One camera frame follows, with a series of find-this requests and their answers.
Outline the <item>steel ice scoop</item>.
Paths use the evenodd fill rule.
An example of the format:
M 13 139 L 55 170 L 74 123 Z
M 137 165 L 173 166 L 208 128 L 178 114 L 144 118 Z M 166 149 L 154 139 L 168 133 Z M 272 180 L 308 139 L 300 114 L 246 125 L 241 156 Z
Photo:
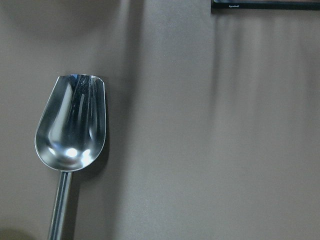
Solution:
M 91 165 L 107 134 L 103 80 L 94 75 L 59 76 L 38 123 L 34 146 L 39 159 L 59 172 L 48 239 L 63 236 L 73 172 Z

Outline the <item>black framed board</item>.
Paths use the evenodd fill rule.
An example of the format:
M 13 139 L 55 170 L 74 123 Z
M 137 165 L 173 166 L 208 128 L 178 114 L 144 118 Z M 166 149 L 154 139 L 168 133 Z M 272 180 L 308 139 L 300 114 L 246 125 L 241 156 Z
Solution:
M 320 10 L 320 0 L 212 0 L 212 9 Z

